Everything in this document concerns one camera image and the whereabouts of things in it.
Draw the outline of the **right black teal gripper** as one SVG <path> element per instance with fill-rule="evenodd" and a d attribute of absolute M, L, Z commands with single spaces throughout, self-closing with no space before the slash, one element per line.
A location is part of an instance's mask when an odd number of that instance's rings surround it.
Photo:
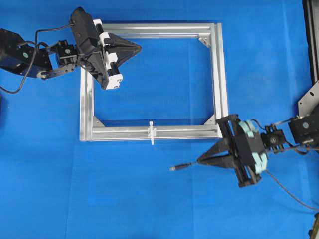
<path fill-rule="evenodd" d="M 226 140 L 215 143 L 196 161 L 206 166 L 234 168 L 239 187 L 258 183 L 268 164 L 259 130 L 251 120 L 240 120 L 237 114 L 220 118 L 217 124 Z"/>

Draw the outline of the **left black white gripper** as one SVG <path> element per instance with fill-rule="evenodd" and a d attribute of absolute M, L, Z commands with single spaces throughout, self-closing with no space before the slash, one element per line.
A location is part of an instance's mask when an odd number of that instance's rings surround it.
<path fill-rule="evenodd" d="M 123 80 L 118 68 L 137 55 L 141 46 L 104 32 L 101 20 L 94 20 L 82 7 L 72 12 L 70 23 L 79 52 L 78 64 L 103 90 L 117 89 Z"/>

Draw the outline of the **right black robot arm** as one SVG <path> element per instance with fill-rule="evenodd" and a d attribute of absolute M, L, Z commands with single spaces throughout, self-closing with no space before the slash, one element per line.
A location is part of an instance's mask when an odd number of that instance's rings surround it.
<path fill-rule="evenodd" d="M 217 120 L 222 139 L 202 154 L 197 163 L 206 166 L 232 168 L 239 187 L 258 183 L 260 174 L 267 169 L 267 153 L 284 152 L 287 143 L 284 132 L 276 124 L 268 125 L 260 133 L 253 125 L 254 120 L 240 120 L 232 114 Z M 319 112 L 312 111 L 304 117 L 287 120 L 295 145 L 289 148 L 297 151 L 299 147 L 306 150 L 319 149 Z"/>

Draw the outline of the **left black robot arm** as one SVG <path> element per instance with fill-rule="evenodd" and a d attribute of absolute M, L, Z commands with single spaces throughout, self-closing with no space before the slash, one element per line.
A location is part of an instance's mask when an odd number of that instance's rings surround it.
<path fill-rule="evenodd" d="M 104 90 L 119 87 L 123 75 L 119 67 L 141 51 L 141 47 L 102 28 L 82 7 L 76 8 L 69 23 L 75 44 L 60 40 L 53 45 L 25 41 L 14 32 L 0 30 L 0 67 L 24 78 L 47 80 L 73 72 L 76 67 L 86 70 Z"/>

